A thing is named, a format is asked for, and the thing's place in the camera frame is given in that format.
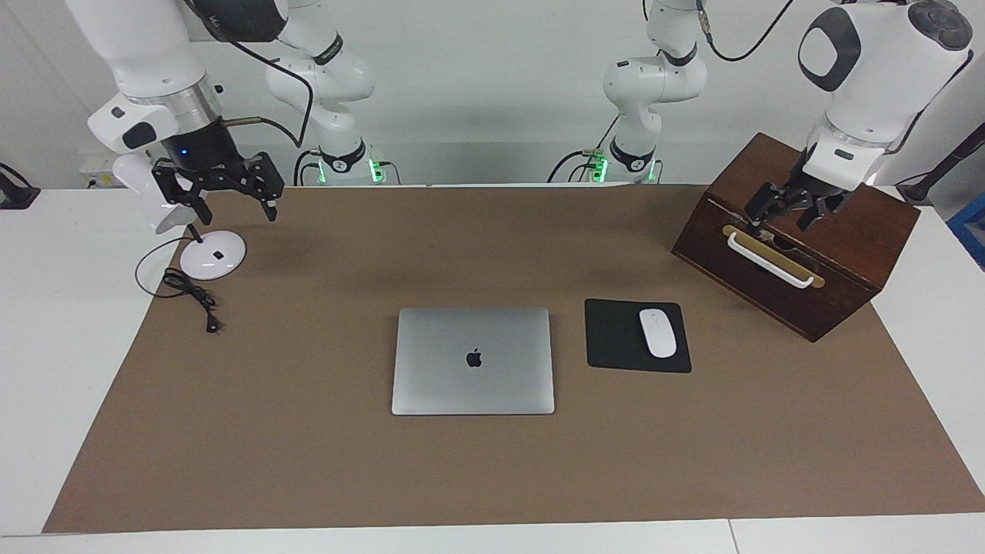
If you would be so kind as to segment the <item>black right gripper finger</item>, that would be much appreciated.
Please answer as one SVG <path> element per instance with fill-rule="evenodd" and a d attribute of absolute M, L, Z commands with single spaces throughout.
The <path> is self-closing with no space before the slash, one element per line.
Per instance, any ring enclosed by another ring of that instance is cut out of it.
<path fill-rule="evenodd" d="M 170 205 L 179 205 L 194 211 L 197 219 L 204 225 L 212 224 L 212 211 L 202 196 L 200 187 L 190 182 L 184 185 L 185 176 L 172 160 L 157 160 L 152 165 L 152 178 L 161 190 L 163 200 Z"/>
<path fill-rule="evenodd" d="M 284 193 L 284 179 L 270 155 L 259 152 L 232 166 L 233 189 L 255 199 L 269 222 L 278 216 L 277 202 Z"/>

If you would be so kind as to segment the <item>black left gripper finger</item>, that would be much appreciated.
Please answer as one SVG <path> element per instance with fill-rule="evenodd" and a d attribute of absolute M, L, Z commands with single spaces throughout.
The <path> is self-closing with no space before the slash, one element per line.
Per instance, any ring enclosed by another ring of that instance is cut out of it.
<path fill-rule="evenodd" d="M 798 218 L 798 228 L 809 231 L 820 219 L 837 213 L 851 200 L 853 192 L 843 189 L 802 189 L 800 192 L 803 214 Z"/>
<path fill-rule="evenodd" d="M 760 230 L 764 224 L 787 214 L 787 186 L 773 182 L 764 182 L 746 204 L 748 228 Z"/>

